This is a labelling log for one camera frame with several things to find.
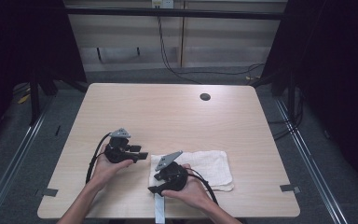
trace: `hand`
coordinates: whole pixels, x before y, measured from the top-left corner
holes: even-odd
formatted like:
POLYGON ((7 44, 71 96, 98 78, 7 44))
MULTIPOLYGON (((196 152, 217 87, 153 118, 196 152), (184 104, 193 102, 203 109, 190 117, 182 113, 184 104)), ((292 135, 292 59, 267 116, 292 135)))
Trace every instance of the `hand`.
MULTIPOLYGON (((189 164, 183 164, 182 166, 189 174, 193 174, 191 170, 188 170, 191 168, 189 164)), ((201 207, 206 203, 212 202, 208 194, 205 192, 201 182, 193 176, 189 176, 187 178, 186 185, 182 190, 175 191, 166 189, 163 190, 161 194, 170 198, 179 199, 189 206, 198 209, 201 209, 201 207)))
MULTIPOLYGON (((105 147, 106 145, 103 145, 101 153, 104 153, 105 147)), ((119 170, 129 167, 132 164, 133 160, 112 163, 106 158, 104 154, 101 154, 98 157, 94 174, 92 175, 90 182, 94 183, 98 190, 101 190, 119 170)))

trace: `towel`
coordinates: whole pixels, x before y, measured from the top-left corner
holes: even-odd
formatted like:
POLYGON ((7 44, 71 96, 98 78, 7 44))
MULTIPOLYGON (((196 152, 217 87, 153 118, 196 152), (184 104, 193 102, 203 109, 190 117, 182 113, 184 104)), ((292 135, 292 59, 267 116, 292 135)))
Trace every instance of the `towel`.
MULTIPOLYGON (((164 155, 151 155, 150 187, 159 186, 164 183, 163 180, 157 181, 157 179, 154 178, 154 175, 158 173, 155 169, 162 156, 164 155)), ((178 164, 190 164, 191 169, 200 173, 200 175, 208 181, 212 190, 231 191, 234 188, 225 151, 184 152, 176 158, 175 161, 178 164)))

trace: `wooden table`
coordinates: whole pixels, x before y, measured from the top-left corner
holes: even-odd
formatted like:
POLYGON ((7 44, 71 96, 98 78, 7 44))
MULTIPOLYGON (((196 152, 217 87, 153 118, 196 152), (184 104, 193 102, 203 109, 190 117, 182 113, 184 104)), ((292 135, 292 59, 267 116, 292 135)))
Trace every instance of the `wooden table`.
MULTIPOLYGON (((221 207, 234 217, 296 217, 299 207, 275 146, 255 89, 245 86, 92 84, 38 215, 59 218, 82 190, 95 148, 118 128, 130 144, 151 154, 178 150, 224 150, 234 190, 216 192, 221 207), (200 99, 202 93, 211 100, 200 99)), ((147 189, 150 156, 120 171, 94 201, 88 217, 154 218, 154 197, 147 189)), ((204 217, 191 207, 166 199, 166 218, 204 217)))

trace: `wrist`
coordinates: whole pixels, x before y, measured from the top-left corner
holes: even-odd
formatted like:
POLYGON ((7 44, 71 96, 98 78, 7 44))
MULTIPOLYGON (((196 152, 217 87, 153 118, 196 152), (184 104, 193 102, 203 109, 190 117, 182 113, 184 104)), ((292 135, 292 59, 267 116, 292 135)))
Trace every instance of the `wrist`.
POLYGON ((86 184, 85 188, 89 191, 98 193, 101 189, 104 188, 104 184, 102 184, 101 181, 98 181, 97 178, 92 178, 89 183, 86 184))
POLYGON ((207 198, 202 200, 199 206, 199 210, 205 214, 208 214, 212 212, 216 206, 218 206, 216 203, 214 203, 210 198, 207 198))

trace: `finger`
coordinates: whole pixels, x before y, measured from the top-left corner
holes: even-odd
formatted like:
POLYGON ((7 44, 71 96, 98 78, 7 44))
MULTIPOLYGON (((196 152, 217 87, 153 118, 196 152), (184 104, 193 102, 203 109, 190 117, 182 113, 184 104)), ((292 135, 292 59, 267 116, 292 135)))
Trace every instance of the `finger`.
POLYGON ((106 149, 107 144, 103 144, 103 146, 101 147, 101 153, 104 153, 104 150, 106 149))
POLYGON ((121 161, 119 163, 117 163, 115 166, 118 168, 118 169, 122 169, 122 168, 126 168, 126 167, 129 167, 133 164, 133 160, 125 160, 125 161, 121 161))
POLYGON ((161 192, 161 195, 164 197, 169 197, 169 198, 176 198, 176 199, 180 198, 179 191, 174 191, 174 190, 170 190, 170 189, 163 190, 161 192))
POLYGON ((182 167, 187 170, 187 173, 188 173, 188 174, 193 175, 193 171, 191 170, 190 164, 188 164, 188 163, 182 164, 182 167))

